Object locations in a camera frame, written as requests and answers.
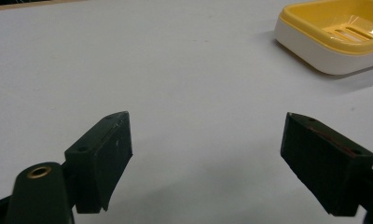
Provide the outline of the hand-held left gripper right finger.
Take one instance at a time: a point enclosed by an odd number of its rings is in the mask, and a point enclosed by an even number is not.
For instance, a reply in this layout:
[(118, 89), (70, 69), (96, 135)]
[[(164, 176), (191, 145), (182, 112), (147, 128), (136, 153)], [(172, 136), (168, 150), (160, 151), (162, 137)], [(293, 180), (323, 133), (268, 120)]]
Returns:
[(371, 170), (372, 152), (317, 119), (289, 112), (281, 156), (327, 213), (356, 214), (354, 186)]

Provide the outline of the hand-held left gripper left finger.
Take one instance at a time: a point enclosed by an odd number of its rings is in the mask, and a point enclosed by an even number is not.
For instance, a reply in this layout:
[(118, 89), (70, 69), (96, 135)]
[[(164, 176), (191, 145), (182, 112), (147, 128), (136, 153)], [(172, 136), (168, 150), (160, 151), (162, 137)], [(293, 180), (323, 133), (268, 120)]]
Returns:
[(73, 180), (79, 214), (106, 211), (111, 196), (132, 157), (128, 111), (99, 120), (65, 152), (65, 173)]

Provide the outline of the yellow and white soap dish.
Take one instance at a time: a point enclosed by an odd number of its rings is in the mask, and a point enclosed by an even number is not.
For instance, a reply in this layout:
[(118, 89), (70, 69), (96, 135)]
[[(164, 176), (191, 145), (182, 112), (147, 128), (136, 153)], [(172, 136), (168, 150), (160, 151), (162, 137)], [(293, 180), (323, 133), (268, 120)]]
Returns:
[(328, 75), (373, 67), (373, 0), (313, 0), (288, 5), (276, 40)]

